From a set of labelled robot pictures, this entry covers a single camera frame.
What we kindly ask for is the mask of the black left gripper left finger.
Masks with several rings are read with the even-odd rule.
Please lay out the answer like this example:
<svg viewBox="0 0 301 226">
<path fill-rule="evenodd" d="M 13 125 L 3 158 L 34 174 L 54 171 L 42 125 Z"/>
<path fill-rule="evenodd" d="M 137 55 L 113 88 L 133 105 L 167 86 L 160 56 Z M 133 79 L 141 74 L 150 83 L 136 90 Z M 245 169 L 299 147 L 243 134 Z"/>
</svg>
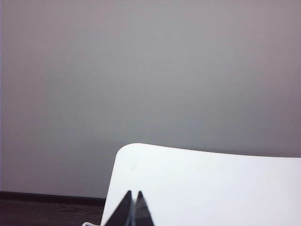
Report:
<svg viewBox="0 0 301 226">
<path fill-rule="evenodd" d="M 109 220 L 108 226 L 130 226 L 132 221 L 132 192 L 129 190 L 114 210 Z"/>
</svg>

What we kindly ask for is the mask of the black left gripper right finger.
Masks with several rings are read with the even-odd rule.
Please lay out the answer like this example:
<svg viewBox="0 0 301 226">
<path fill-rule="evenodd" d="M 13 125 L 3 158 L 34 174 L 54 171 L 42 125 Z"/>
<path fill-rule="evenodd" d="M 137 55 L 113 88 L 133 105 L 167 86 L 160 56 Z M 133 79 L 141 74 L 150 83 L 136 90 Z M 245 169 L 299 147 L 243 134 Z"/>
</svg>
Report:
<svg viewBox="0 0 301 226">
<path fill-rule="evenodd" d="M 155 226 L 147 202 L 141 191 L 138 192 L 133 212 L 133 226 Z"/>
</svg>

